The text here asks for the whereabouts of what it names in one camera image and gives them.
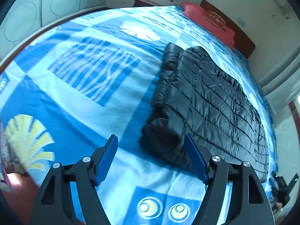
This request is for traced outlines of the blue patterned bed cover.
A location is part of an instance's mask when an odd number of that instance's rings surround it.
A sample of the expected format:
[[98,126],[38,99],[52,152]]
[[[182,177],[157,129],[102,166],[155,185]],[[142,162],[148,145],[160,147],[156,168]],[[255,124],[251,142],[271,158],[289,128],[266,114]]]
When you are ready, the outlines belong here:
[[97,193],[112,224],[190,224],[207,187],[144,151],[142,128],[152,113],[163,52],[173,43],[204,48],[236,79],[265,130],[268,197],[277,170],[269,107],[246,58],[181,8],[121,8],[67,21],[36,38],[1,74],[1,123],[22,167],[41,185],[51,166],[89,156],[118,137],[118,150]]

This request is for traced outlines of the white glass wardrobe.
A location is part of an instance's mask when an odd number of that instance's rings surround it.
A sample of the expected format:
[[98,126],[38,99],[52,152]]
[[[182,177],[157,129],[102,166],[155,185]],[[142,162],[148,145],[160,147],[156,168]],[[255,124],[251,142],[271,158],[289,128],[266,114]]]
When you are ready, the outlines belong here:
[[103,6],[106,0],[15,0],[1,15],[1,57],[45,25],[80,10]]

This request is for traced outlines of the dark wooden nightstand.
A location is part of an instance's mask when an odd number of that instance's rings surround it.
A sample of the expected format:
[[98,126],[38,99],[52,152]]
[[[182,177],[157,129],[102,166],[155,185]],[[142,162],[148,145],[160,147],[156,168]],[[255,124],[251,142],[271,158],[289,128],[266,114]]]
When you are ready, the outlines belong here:
[[133,7],[155,7],[155,6],[161,6],[161,5],[150,0],[134,0],[134,5],[133,5]]

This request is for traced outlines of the black puffer jacket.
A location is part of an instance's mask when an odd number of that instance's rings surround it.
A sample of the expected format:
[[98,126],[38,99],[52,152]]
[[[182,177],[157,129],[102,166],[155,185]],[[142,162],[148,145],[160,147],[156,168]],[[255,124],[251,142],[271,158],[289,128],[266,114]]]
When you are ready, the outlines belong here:
[[144,151],[193,173],[184,148],[190,134],[197,146],[228,163],[249,161],[259,180],[267,180],[269,150],[260,115],[239,82],[204,48],[165,47],[151,108],[141,130]]

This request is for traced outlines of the wall power socket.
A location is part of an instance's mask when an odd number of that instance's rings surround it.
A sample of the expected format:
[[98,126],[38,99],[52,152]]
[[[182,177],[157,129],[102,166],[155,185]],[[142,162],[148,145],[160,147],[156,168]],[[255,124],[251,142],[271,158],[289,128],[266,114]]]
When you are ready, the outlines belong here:
[[246,26],[246,23],[244,22],[244,20],[241,17],[238,17],[236,20],[242,27]]

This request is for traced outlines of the red pillow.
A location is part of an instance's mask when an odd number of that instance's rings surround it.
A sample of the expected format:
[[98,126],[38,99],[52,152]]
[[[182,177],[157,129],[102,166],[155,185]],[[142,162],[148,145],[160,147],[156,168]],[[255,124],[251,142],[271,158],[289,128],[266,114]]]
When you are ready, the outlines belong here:
[[206,30],[208,30],[215,37],[221,40],[229,48],[234,49],[235,32],[227,26],[226,26],[226,31],[223,32],[217,27],[215,27],[209,20],[207,20],[203,16],[203,14],[205,11],[210,11],[210,10],[205,10],[200,5],[197,5],[195,3],[190,3],[190,2],[184,2],[182,6],[184,9],[184,15],[186,17],[190,18],[192,21],[204,27]]

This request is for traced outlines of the brown embroidered cushion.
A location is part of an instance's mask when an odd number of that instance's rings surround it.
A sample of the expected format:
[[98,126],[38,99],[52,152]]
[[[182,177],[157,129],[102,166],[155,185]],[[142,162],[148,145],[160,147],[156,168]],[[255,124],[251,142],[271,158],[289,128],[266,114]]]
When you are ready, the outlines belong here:
[[209,20],[215,27],[220,29],[221,31],[226,31],[226,22],[225,20],[213,11],[205,11],[203,16]]

